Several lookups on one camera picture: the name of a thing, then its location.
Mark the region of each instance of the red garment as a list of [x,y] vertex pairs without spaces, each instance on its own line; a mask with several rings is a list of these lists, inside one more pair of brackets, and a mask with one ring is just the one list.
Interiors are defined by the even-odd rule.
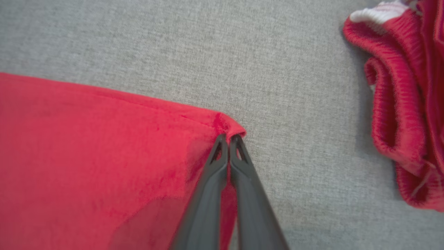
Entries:
[[[223,113],[0,73],[0,249],[166,249]],[[236,217],[222,194],[221,249]]]
[[421,1],[420,15],[400,1],[381,3],[354,12],[344,25],[347,40],[372,54],[364,69],[369,85],[376,85],[372,121],[376,148],[396,161],[400,193],[408,204],[441,212],[442,4],[442,0]]

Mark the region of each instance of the red cloth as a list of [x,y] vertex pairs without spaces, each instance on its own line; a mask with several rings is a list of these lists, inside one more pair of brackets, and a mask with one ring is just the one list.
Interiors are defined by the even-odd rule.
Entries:
[[[0,73],[0,249],[166,249],[223,113]],[[236,217],[222,194],[221,249]]]
[[364,69],[369,84],[376,85],[373,141],[396,161],[403,199],[444,212],[443,1],[420,1],[422,16],[404,12],[399,2],[377,8],[373,16],[402,15],[382,24],[349,17],[343,30],[348,41],[372,54]]

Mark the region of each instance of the gray fabric surface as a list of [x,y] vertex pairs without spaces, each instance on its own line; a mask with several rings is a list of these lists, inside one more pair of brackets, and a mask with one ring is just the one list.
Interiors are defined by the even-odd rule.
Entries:
[[406,205],[372,145],[365,54],[341,34],[376,3],[0,0],[0,71],[230,115],[292,249],[443,249],[444,215]]

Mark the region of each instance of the fabric fold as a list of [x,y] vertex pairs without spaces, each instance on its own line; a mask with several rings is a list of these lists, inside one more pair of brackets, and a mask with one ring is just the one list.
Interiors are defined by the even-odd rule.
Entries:
[[372,54],[364,70],[375,89],[373,142],[396,161],[401,196],[416,208],[443,212],[442,1],[410,7],[397,0],[356,11],[343,32]]

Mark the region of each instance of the gray upholstery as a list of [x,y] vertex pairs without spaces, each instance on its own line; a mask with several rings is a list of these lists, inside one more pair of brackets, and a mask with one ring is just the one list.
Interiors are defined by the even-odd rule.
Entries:
[[402,201],[372,145],[366,55],[341,33],[376,3],[0,0],[0,71],[230,115],[292,249],[443,249],[444,215]]

